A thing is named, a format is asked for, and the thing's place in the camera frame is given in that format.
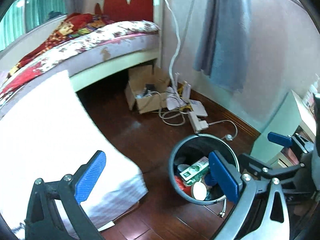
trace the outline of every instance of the green curtain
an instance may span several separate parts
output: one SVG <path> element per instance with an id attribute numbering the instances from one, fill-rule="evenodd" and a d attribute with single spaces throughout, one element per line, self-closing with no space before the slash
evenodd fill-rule
<path id="1" fill-rule="evenodd" d="M 24 0 L 15 0 L 0 22 L 0 50 L 5 49 L 16 38 L 24 34 Z"/>
<path id="2" fill-rule="evenodd" d="M 15 0 L 0 22 L 0 51 L 23 35 L 23 6 L 25 8 L 26 32 L 67 13 L 64 0 Z"/>
<path id="3" fill-rule="evenodd" d="M 67 12 L 64 0 L 27 0 L 27 32 L 43 24 L 51 18 L 55 18 L 66 13 Z"/>

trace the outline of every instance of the blue gripper pad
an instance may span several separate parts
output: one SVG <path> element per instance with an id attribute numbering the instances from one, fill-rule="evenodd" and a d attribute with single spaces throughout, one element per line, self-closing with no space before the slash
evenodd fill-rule
<path id="1" fill-rule="evenodd" d="M 276 143 L 285 148 L 290 148 L 292 146 L 292 139 L 289 136 L 284 136 L 275 132 L 268 133 L 269 142 Z"/>
<path id="2" fill-rule="evenodd" d="M 104 152 L 100 152 L 98 157 L 78 181 L 75 187 L 75 199 L 78 204 L 88 199 L 94 185 L 96 185 L 98 178 L 106 166 L 106 161 L 106 154 Z"/>
<path id="3" fill-rule="evenodd" d="M 236 167 L 228 163 L 218 151 L 209 153 L 208 159 L 212 178 L 218 182 L 227 199 L 236 204 L 242 189 L 241 174 L 236 170 Z M 239 176 L 239 179 L 235 179 L 231 173 Z"/>

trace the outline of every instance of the bolt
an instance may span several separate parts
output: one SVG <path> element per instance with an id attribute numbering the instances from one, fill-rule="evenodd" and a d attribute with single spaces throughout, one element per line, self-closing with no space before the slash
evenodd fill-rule
<path id="1" fill-rule="evenodd" d="M 36 185 L 41 184 L 41 182 L 42 182 L 42 179 L 36 179 L 36 180 L 35 180 L 35 184 L 36 184 Z"/>
<path id="2" fill-rule="evenodd" d="M 71 174 L 67 174 L 63 176 L 63 180 L 65 181 L 70 181 L 72 179 L 72 175 Z"/>
<path id="3" fill-rule="evenodd" d="M 249 181 L 249 180 L 251 180 L 251 176 L 249 174 L 245 173 L 242 175 L 242 179 L 245 181 Z"/>
<path id="4" fill-rule="evenodd" d="M 277 179 L 277 178 L 273 178 L 272 182 L 273 182 L 273 184 L 276 184 L 276 185 L 278 185 L 280 183 L 279 179 Z"/>

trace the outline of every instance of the mattress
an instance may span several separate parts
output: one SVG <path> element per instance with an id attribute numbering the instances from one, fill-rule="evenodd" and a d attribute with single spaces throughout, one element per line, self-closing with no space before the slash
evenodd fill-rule
<path id="1" fill-rule="evenodd" d="M 106 153 L 106 167 L 81 203 L 97 228 L 147 193 L 141 170 L 95 126 L 74 93 L 67 71 L 46 79 L 0 120 L 0 145 L 0 213 L 20 239 L 35 179 L 50 182 L 74 174 L 97 150 Z M 61 202 L 57 207 L 75 237 Z"/>
<path id="2" fill-rule="evenodd" d="M 137 33 L 112 39 L 103 45 L 70 57 L 69 59 L 59 63 L 54 68 L 43 73 L 41 76 L 38 76 L 28 82 L 8 102 L 6 102 L 5 105 L 0 106 L 0 120 L 22 97 L 29 93 L 33 88 L 60 71 L 68 70 L 69 76 L 72 77 L 83 70 L 103 63 L 107 60 L 121 57 L 136 51 L 156 49 L 158 47 L 159 34 Z M 50 57 L 50 50 L 47 51 L 46 54 L 48 57 Z"/>

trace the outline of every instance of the floral bedsheet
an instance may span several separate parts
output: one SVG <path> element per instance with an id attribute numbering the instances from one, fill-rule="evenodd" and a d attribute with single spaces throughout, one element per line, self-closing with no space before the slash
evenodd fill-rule
<path id="1" fill-rule="evenodd" d="M 73 56 L 106 44 L 114 38 L 158 31 L 159 27 L 153 22 L 124 21 L 106 25 L 92 33 L 58 45 L 22 67 L 0 87 L 0 107 L 21 86 Z"/>

